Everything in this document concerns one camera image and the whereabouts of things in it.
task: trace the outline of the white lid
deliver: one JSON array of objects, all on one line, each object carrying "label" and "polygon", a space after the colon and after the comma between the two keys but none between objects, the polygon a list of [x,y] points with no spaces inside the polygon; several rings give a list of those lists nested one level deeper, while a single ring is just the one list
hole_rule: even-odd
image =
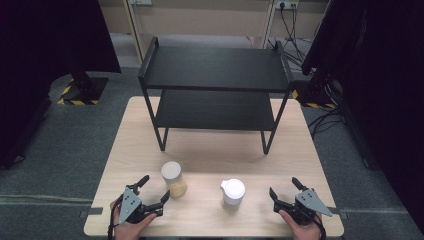
[{"label": "white lid", "polygon": [[175,183],[181,177],[181,166],[177,162],[167,162],[162,166],[161,173],[167,183]]},{"label": "white lid", "polygon": [[246,191],[243,182],[238,179],[223,181],[221,188],[225,191],[225,194],[232,199],[242,198]]}]

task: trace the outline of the wall socket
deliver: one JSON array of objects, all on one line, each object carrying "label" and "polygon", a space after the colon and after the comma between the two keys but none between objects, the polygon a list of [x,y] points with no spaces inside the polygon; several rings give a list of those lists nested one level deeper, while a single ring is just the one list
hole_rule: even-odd
[{"label": "wall socket", "polygon": [[284,3],[283,10],[297,9],[299,7],[299,0],[283,0],[283,1],[276,1],[275,9],[280,9],[281,2]]}]

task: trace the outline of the cabinet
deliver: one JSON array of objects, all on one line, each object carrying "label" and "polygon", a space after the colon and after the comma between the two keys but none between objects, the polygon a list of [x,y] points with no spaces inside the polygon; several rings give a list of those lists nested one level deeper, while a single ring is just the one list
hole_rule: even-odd
[{"label": "cabinet", "polygon": [[[160,149],[165,151],[169,128],[247,130],[261,133],[267,154],[293,88],[277,45],[274,50],[176,47],[159,46],[153,38],[138,78]],[[156,113],[148,89],[162,90]],[[270,93],[285,93],[275,118]],[[163,137],[159,128],[165,129]]]}]

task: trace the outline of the light wood tabletop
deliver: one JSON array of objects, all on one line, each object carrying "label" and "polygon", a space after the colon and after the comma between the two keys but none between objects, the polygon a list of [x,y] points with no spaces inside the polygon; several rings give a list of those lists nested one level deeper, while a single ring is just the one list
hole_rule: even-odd
[{"label": "light wood tabletop", "polygon": [[[157,106],[158,97],[151,97]],[[281,100],[272,99],[274,112]],[[288,225],[273,212],[269,196],[272,187],[280,200],[294,202],[299,190],[294,176],[314,188],[328,207],[336,207],[308,131],[299,103],[287,102],[268,155],[264,155],[260,132],[170,129],[166,151],[159,149],[143,97],[129,100],[115,142],[101,178],[92,208],[101,215],[89,215],[84,231],[89,236],[106,236],[110,221],[109,204],[125,186],[145,175],[150,180],[140,189],[146,205],[159,202],[166,192],[161,167],[178,162],[187,190],[170,198],[164,215],[156,218],[143,236],[182,237],[283,237],[291,236]],[[222,207],[223,180],[240,179],[246,193],[237,210]],[[327,236],[341,236],[339,215],[323,216]]]}]

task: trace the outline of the human hand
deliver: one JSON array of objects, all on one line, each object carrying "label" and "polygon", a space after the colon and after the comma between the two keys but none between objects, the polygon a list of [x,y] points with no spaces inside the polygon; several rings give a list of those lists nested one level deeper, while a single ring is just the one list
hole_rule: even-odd
[{"label": "human hand", "polygon": [[[286,221],[286,223],[290,226],[295,240],[320,239],[321,230],[315,223],[311,222],[310,224],[306,226],[301,226],[297,224],[286,211],[280,210],[279,213],[281,217],[283,217],[284,221]],[[318,218],[321,218],[321,214],[318,214],[318,216],[315,216],[315,220],[317,222],[320,222]]]},{"label": "human hand", "polygon": [[[110,203],[110,209],[113,209],[115,201]],[[118,225],[119,223],[119,213],[121,211],[121,204],[119,204],[113,213],[113,225],[115,226],[115,240],[138,240],[139,235],[143,229],[145,229],[156,217],[156,214],[150,214],[143,221],[139,223],[129,223],[124,222],[123,224]]]}]

